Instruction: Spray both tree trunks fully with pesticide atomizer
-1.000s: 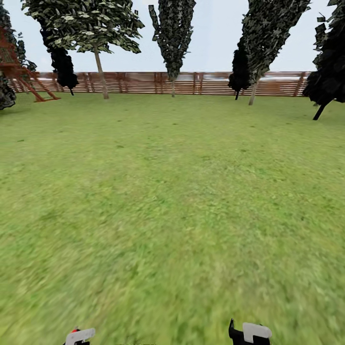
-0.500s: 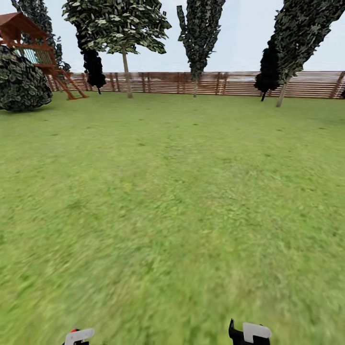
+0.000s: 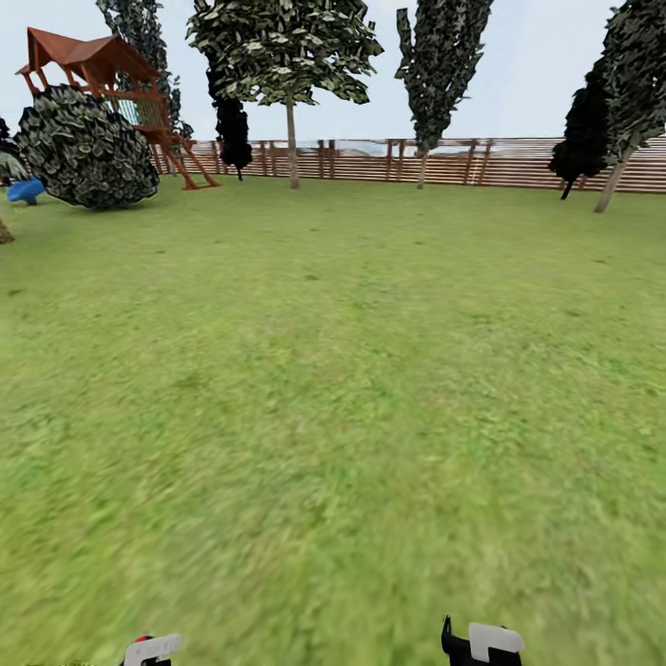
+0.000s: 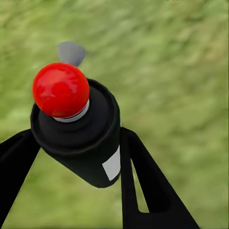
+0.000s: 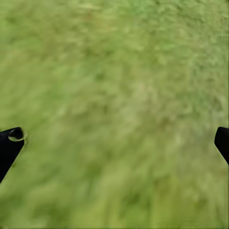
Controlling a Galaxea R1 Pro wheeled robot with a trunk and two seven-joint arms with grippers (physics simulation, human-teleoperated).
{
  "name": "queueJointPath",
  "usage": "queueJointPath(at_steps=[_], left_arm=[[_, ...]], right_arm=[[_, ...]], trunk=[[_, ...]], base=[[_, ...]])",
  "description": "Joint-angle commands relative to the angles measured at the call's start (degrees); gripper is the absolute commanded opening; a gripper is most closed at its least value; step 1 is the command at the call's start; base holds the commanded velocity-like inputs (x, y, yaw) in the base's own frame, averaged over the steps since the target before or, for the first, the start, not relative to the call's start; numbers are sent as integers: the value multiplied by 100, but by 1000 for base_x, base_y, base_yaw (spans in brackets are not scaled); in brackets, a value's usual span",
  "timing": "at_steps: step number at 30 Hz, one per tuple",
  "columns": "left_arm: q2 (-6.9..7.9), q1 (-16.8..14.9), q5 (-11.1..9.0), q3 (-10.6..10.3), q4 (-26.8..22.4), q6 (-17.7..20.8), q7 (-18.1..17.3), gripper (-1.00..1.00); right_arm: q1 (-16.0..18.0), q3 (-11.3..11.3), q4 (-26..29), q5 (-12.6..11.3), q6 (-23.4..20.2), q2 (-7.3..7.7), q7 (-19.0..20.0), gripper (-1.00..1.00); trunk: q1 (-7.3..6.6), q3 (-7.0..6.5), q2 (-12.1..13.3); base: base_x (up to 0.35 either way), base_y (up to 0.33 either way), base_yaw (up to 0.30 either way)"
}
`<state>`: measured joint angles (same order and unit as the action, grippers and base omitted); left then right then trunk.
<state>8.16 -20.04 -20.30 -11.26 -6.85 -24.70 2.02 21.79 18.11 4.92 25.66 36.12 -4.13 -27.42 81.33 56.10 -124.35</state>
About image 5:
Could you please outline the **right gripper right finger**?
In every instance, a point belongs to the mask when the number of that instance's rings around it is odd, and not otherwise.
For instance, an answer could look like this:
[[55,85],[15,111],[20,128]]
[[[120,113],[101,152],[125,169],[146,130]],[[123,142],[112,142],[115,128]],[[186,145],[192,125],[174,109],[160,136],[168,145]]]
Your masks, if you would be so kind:
[[218,127],[214,144],[229,164],[229,128]]

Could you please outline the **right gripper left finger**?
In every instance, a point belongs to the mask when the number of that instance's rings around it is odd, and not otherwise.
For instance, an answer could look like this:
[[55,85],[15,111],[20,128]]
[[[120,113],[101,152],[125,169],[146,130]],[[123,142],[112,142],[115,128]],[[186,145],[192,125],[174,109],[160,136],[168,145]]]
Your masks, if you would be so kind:
[[10,169],[28,136],[20,127],[0,132],[0,183]]

